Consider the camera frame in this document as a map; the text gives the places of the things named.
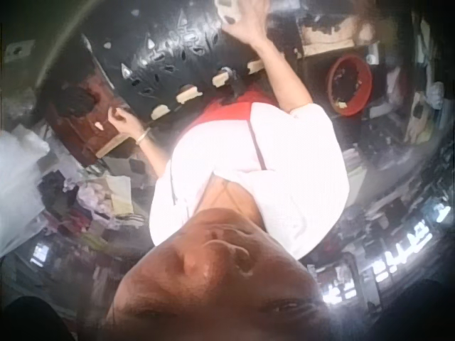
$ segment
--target person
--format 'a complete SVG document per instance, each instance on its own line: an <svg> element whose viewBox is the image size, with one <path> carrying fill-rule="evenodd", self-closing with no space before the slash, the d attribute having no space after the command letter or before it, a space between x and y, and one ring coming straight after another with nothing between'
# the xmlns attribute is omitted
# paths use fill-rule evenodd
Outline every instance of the person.
<svg viewBox="0 0 455 341"><path fill-rule="evenodd" d="M122 279L107 315L122 340L323 340L328 308L298 260L341 215L349 185L331 120L267 37L268 0L240 0L224 32L262 59L279 108L249 90L210 104L168 157L134 115L109 121L159 179L156 247Z"/></svg>

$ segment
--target paper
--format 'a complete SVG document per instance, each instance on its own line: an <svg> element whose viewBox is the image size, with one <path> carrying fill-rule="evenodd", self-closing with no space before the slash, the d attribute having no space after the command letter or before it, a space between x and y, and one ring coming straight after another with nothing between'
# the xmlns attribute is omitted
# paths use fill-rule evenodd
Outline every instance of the paper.
<svg viewBox="0 0 455 341"><path fill-rule="evenodd" d="M106 176L111 190L112 208L115 215L134 213L131 199L131 181L127 176Z"/></svg>

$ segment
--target red bowl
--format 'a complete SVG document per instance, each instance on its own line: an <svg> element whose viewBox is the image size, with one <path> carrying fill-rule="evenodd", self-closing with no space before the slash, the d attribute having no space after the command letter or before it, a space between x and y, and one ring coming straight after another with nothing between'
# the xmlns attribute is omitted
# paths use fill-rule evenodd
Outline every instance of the red bowl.
<svg viewBox="0 0 455 341"><path fill-rule="evenodd" d="M336 70L343 62L353 63L355 68L358 71L358 80L362 83L358 88L354 97L346 103L348 107L341 109L333 101L333 76L335 75ZM343 116L352 116L361 111L368 100L370 99L371 89L373 88L373 76L371 75L370 66L357 55L344 55L339 58L335 64L332 65L328 73L328 82L327 82L327 93L330 103L332 104L333 109Z"/></svg>

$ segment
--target white fabric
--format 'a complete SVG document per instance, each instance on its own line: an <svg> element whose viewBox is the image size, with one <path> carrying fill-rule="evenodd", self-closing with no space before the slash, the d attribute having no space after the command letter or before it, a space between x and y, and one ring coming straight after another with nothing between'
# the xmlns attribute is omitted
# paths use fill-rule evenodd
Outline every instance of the white fabric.
<svg viewBox="0 0 455 341"><path fill-rule="evenodd" d="M150 213L155 245L192 216L212 173L239 183L253 196L267 232L295 259L308 254L330 231L345 207L349 184L324 110L309 104L286 114L254 103L251 124L264 171L246 121L206 122L178 142L172 162L156 183Z"/></svg>

